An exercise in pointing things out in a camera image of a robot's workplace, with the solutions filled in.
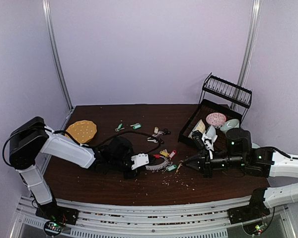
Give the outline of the metal keyring with red handle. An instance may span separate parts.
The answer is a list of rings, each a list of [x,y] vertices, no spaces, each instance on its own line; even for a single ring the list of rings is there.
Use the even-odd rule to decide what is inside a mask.
[[[159,159],[161,159],[162,161],[160,163],[156,163],[154,165],[146,165],[145,168],[147,171],[159,171],[159,170],[163,170],[166,169],[168,166],[170,166],[172,164],[172,161],[165,156],[160,155]]]

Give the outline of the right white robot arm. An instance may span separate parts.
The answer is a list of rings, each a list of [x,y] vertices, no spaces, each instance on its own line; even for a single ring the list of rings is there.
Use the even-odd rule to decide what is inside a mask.
[[[272,146],[253,148],[251,134],[242,128],[228,130],[226,150],[214,151],[213,137],[194,131],[192,138],[199,152],[182,162],[182,165],[200,172],[204,178],[211,178],[213,170],[241,169],[246,175],[298,178],[298,155],[287,154]],[[279,205],[298,202],[298,182],[280,187],[257,188],[249,203],[230,208],[231,224],[247,222],[269,215]]]

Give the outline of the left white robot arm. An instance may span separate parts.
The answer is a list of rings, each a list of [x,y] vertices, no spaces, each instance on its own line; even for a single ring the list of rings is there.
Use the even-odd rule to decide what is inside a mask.
[[[64,130],[53,130],[44,119],[34,117],[5,141],[2,150],[6,165],[14,168],[25,182],[37,203],[36,216],[59,225],[75,225],[79,211],[57,204],[55,196],[35,164],[38,154],[58,157],[89,171],[105,173],[109,170],[123,173],[125,179],[135,178],[155,158],[150,152],[136,154],[132,143],[123,133],[111,136],[97,146],[79,143]]]

